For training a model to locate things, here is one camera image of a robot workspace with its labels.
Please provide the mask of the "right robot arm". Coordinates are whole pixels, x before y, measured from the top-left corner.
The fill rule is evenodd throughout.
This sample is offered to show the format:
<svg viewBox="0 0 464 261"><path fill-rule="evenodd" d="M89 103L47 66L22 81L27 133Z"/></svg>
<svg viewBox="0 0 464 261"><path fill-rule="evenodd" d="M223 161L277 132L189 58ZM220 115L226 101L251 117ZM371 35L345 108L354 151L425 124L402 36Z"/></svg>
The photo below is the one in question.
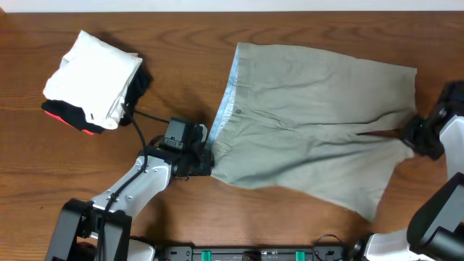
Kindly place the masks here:
<svg viewBox="0 0 464 261"><path fill-rule="evenodd" d="M402 140L421 156L444 157L446 182L406 229L360 239L348 260L463 261L463 82L446 83L429 116L411 119Z"/></svg>

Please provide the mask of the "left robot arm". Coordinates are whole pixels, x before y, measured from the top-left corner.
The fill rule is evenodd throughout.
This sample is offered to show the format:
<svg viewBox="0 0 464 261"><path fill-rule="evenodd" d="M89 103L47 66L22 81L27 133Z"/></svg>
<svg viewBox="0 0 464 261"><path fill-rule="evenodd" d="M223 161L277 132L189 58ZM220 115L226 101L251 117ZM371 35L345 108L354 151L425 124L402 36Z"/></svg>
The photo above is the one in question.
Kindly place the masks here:
<svg viewBox="0 0 464 261"><path fill-rule="evenodd" d="M208 176L207 128L173 118L166 133L143 142L131 169L89 201L70 199L59 214L47 260L155 260L156 247L131 237L138 214L174 178Z"/></svg>

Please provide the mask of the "khaki grey shorts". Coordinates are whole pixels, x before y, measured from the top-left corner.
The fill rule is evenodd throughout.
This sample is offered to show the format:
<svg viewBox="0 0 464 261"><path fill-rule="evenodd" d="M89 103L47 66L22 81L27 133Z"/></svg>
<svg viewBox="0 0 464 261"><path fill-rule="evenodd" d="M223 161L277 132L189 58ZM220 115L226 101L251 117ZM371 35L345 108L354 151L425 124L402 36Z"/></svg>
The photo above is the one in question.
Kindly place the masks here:
<svg viewBox="0 0 464 261"><path fill-rule="evenodd" d="M282 186L373 220L413 151L382 136L416 113L414 67L303 46L239 43L208 146L212 176Z"/></svg>

